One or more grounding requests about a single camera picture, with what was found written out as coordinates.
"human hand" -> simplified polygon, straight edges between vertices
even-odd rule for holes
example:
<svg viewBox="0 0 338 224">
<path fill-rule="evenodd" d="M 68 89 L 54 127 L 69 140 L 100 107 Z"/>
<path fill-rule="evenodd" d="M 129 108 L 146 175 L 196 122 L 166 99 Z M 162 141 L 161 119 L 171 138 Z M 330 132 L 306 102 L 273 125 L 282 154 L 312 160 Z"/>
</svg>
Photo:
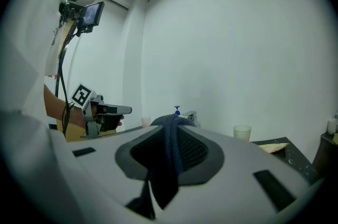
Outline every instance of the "human hand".
<svg viewBox="0 0 338 224">
<path fill-rule="evenodd" d="M 93 118 L 97 119 L 97 107 L 96 106 L 91 107 L 91 113 L 93 115 Z M 81 108 L 73 107 L 70 110 L 70 123 L 77 125 L 81 128 L 86 127 L 85 118 L 83 117 Z"/>
</svg>

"person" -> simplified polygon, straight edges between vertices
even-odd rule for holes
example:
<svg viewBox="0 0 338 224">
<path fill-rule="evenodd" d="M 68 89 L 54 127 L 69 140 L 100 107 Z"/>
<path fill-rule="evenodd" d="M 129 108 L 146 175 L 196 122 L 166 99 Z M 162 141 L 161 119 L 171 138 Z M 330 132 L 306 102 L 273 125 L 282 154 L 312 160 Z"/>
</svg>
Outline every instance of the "person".
<svg viewBox="0 0 338 224">
<path fill-rule="evenodd" d="M 0 108 L 19 111 L 48 125 L 47 116 L 61 120 L 65 102 L 44 85 L 57 74 L 58 41 L 62 32 L 60 3 L 67 0 L 11 0 L 0 26 Z M 70 123 L 85 127 L 79 108 L 72 108 Z"/>
</svg>

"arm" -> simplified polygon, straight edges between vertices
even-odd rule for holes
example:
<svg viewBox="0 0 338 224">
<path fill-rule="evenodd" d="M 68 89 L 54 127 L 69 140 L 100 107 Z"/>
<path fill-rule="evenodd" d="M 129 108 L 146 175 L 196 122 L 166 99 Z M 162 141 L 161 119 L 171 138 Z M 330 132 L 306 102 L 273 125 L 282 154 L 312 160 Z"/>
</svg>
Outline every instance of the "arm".
<svg viewBox="0 0 338 224">
<path fill-rule="evenodd" d="M 65 108 L 65 102 L 57 98 L 45 85 L 43 91 L 44 104 L 46 107 L 46 112 L 49 117 L 52 117 L 56 120 L 62 120 L 62 113 Z M 70 110 L 70 121 L 69 123 L 85 127 L 85 120 L 82 115 L 80 108 L 73 107 Z"/>
</svg>

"dark gray cloth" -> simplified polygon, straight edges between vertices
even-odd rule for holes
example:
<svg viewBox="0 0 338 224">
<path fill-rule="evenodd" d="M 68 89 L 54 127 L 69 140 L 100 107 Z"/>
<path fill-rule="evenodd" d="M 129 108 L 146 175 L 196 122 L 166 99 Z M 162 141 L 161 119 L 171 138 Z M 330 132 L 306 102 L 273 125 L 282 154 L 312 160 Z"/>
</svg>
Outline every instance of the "dark gray cloth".
<svg viewBox="0 0 338 224">
<path fill-rule="evenodd" d="M 195 126 L 195 124 L 177 114 L 162 116 L 153 121 L 152 125 L 162 125 L 164 128 L 165 158 L 169 170 L 174 167 L 176 175 L 184 172 L 182 158 L 180 155 L 179 142 L 177 137 L 178 125 Z"/>
</svg>

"white shirt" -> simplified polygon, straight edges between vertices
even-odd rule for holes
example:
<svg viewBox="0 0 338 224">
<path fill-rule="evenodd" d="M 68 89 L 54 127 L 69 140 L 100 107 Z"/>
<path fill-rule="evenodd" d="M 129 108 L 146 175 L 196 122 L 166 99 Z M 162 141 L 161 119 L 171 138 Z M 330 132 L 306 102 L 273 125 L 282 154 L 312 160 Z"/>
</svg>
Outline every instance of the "white shirt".
<svg viewBox="0 0 338 224">
<path fill-rule="evenodd" d="M 21 110 L 46 125 L 44 76 L 57 73 L 61 2 L 11 0 L 0 28 L 0 109 Z"/>
</svg>

